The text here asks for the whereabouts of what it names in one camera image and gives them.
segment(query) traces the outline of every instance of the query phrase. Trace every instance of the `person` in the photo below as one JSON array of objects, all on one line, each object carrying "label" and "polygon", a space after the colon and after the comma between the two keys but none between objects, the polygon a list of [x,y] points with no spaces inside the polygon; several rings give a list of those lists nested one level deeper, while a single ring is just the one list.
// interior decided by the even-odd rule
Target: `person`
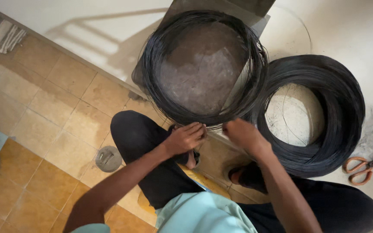
[{"label": "person", "polygon": [[156,209],[160,233],[362,233],[373,229],[373,200],[360,190],[289,176],[270,143],[248,122],[236,119],[224,124],[223,131],[256,160],[230,170],[229,179],[268,193],[271,203],[235,203],[204,192],[185,175],[176,160],[179,155],[194,159],[190,152],[205,140],[204,124],[166,131],[147,116],[123,111],[113,117],[111,135],[126,166],[76,202],[64,232],[110,232],[104,213],[137,184]]}]

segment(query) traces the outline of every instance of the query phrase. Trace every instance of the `hand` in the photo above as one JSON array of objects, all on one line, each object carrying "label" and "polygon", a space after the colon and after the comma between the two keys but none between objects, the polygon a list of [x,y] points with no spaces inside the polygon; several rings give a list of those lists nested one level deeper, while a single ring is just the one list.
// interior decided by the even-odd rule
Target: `hand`
[{"label": "hand", "polygon": [[223,133],[235,145],[252,153],[272,152],[272,145],[262,136],[251,123],[236,119],[223,124]]},{"label": "hand", "polygon": [[161,146],[164,146],[172,157],[193,149],[203,143],[206,137],[206,125],[194,122],[187,126],[173,129],[172,134],[161,143]]}]

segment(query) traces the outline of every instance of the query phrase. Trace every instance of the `black wire coil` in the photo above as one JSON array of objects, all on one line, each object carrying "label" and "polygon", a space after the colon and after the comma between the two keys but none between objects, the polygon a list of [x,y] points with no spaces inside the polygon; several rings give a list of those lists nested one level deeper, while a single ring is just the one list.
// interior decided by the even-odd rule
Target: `black wire coil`
[{"label": "black wire coil", "polygon": [[[307,146],[287,144],[267,126],[270,99],[289,83],[309,88],[323,108],[324,130]],[[336,170],[354,151],[365,119],[365,102],[359,83],[338,61],[320,55],[291,56],[270,63],[267,85],[244,118],[257,125],[288,173],[318,177]]]},{"label": "black wire coil", "polygon": [[[184,30],[200,24],[219,22],[232,28],[240,36],[242,47],[248,57],[245,84],[233,96],[231,103],[210,114],[192,112],[175,102],[162,88],[161,65],[176,45],[177,36]],[[254,107],[254,99],[262,91],[267,78],[268,57],[251,27],[231,15],[212,10],[192,10],[174,15],[151,34],[140,59],[143,83],[148,97],[167,118],[181,125],[198,121],[207,127],[218,128],[219,124],[241,117]]]}]

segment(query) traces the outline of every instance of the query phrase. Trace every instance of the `light blue shirt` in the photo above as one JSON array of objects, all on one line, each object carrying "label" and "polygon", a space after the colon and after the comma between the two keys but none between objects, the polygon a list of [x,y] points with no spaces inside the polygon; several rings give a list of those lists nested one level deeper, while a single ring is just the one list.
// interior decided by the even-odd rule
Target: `light blue shirt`
[{"label": "light blue shirt", "polygon": [[[158,233],[257,233],[242,209],[211,192],[183,193],[156,210]],[[106,224],[88,224],[72,233],[110,233]]]}]

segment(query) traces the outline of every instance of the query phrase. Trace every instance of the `floor drain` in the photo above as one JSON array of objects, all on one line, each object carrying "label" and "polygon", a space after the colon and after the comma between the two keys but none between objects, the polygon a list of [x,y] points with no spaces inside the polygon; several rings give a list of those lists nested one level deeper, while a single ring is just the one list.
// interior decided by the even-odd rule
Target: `floor drain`
[{"label": "floor drain", "polygon": [[96,165],[104,172],[114,172],[122,165],[122,156],[114,146],[105,146],[96,156]]}]

